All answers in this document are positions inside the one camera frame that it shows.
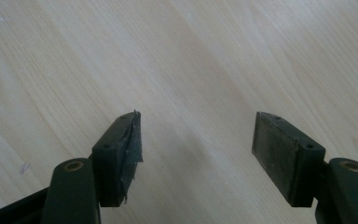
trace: light wood surface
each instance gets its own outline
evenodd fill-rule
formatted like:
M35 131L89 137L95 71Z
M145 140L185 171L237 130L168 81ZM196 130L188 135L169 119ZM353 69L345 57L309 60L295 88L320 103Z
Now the light wood surface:
M133 109L145 162L103 223L315 223L252 155L255 112L358 160L358 1L0 0L0 208Z

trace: screw hole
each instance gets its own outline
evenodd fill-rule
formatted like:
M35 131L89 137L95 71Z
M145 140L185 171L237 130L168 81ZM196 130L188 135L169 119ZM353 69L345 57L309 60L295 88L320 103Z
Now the screw hole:
M351 161L342 161L339 163L341 166L347 168L350 171L358 172L358 164Z
M71 163L66 164L63 169L66 172L73 172L76 170L79 170L80 168L82 168L84 165L84 163L82 161L73 161Z

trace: wood grain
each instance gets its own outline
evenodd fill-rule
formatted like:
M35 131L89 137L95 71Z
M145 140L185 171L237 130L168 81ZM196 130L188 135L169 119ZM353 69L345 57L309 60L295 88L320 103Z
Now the wood grain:
M315 223L252 155L255 112L358 160L358 1L0 0L0 207L133 109L145 162L103 223Z

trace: wooden floor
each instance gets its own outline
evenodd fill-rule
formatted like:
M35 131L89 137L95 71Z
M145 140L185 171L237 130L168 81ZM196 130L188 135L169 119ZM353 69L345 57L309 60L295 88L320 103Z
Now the wooden floor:
M142 113L103 223L315 223L251 153L256 111L358 160L358 1L0 0L0 208Z

